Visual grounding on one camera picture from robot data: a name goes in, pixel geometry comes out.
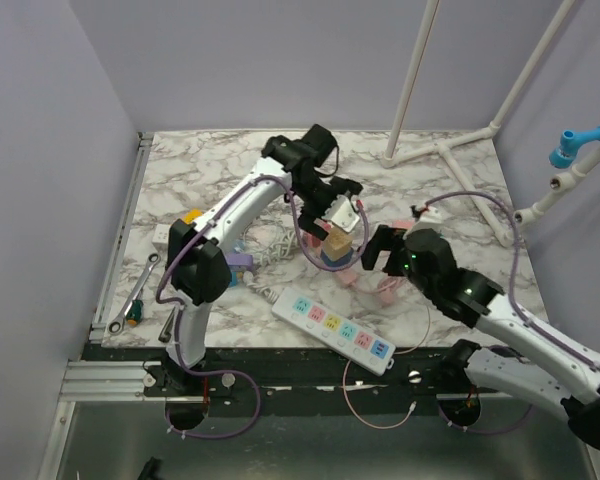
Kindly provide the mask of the beige cube adapter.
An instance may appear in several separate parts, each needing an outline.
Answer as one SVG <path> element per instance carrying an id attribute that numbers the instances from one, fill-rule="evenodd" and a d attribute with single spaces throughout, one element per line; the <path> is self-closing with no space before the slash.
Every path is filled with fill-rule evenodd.
<path id="1" fill-rule="evenodd" d="M 332 227 L 322 241 L 321 253 L 332 262 L 339 261 L 353 250 L 353 237 L 338 227 Z"/>

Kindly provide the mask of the pink round plug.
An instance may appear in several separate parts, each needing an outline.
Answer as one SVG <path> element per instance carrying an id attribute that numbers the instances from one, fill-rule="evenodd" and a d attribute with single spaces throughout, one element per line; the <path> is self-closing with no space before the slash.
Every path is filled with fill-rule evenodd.
<path id="1" fill-rule="evenodd" d="M 388 285 L 385 289 L 379 292 L 379 299 L 383 305 L 389 306 L 395 303 L 396 289 L 397 286 L 395 284 L 392 284 Z"/>

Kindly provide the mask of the white power strip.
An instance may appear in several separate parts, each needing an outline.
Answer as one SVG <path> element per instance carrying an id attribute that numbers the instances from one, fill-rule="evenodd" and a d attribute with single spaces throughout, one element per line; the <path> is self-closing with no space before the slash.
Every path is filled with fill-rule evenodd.
<path id="1" fill-rule="evenodd" d="M 393 343 L 297 290 L 285 287 L 272 314 L 377 376 L 393 367 Z"/>

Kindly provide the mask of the yellow cube socket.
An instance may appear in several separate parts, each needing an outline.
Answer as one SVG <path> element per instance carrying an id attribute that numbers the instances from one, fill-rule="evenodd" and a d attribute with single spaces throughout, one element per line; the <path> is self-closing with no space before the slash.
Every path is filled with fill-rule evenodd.
<path id="1" fill-rule="evenodd" d="M 192 209 L 190 210 L 187 214 L 185 214 L 182 217 L 182 220 L 186 223 L 186 224 L 191 224 L 193 223 L 197 218 L 199 218 L 200 216 L 202 216 L 204 214 L 203 211 L 199 210 L 199 209 Z"/>

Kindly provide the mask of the white tiger cube adapter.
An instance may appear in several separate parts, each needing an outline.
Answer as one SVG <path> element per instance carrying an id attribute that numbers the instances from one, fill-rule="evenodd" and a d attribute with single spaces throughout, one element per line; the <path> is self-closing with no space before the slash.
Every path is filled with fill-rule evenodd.
<path id="1" fill-rule="evenodd" d="M 168 245 L 170 226 L 167 224 L 158 224 L 153 233 L 152 244 L 156 249 Z"/>

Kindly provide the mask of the pink cube socket adapter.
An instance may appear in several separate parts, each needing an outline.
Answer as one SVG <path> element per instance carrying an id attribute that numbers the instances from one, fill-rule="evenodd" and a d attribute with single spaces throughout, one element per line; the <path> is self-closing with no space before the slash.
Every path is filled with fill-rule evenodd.
<path id="1" fill-rule="evenodd" d="M 412 219 L 395 220 L 392 222 L 392 227 L 400 234 L 408 233 L 414 225 L 415 221 Z"/>

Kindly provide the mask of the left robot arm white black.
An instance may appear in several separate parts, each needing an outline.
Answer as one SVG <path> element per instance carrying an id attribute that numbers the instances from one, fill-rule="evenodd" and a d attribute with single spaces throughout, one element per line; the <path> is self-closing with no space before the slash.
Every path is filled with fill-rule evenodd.
<path id="1" fill-rule="evenodd" d="M 334 135 L 315 124 L 301 138 L 269 138 L 250 172 L 214 207 L 188 224 L 169 229 L 165 272 L 156 290 L 159 304 L 176 306 L 172 339 L 175 362 L 167 382 L 181 395 L 194 393 L 202 380 L 196 365 L 205 355 L 205 335 L 213 303 L 228 289 L 231 272 L 226 254 L 238 237 L 272 202 L 291 207 L 295 235 L 325 239 L 325 226 L 352 233 L 370 232 L 359 195 L 360 183 L 327 176 L 319 167 L 339 146 Z"/>

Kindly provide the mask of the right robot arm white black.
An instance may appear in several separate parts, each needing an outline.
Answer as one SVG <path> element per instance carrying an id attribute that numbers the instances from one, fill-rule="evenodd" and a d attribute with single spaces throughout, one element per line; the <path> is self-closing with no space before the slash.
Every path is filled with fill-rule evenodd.
<path id="1" fill-rule="evenodd" d="M 448 241 L 433 229 L 409 232 L 381 225 L 364 250 L 364 269 L 404 277 L 445 317 L 490 335 L 529 361 L 498 364 L 492 351 L 472 347 L 440 367 L 449 390 L 469 385 L 499 390 L 552 411 L 571 432 L 600 451 L 600 353 L 522 308 L 485 275 L 457 265 Z"/>

